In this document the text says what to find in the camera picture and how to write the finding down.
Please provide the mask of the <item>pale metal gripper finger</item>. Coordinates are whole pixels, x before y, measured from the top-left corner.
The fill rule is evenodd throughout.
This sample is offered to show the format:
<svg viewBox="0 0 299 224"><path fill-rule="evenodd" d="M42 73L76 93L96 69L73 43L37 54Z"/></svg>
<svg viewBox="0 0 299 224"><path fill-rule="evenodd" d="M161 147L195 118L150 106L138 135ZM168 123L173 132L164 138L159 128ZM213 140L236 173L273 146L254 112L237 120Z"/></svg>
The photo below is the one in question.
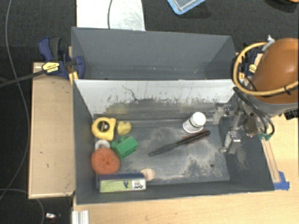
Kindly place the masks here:
<svg viewBox="0 0 299 224"><path fill-rule="evenodd" d="M225 137L224 146L219 151L223 154L235 154L241 143L242 139L238 132L228 132Z"/></svg>
<svg viewBox="0 0 299 224"><path fill-rule="evenodd" d="M213 124L219 124L222 117L231 115L231 105L217 104L213 114Z"/></svg>

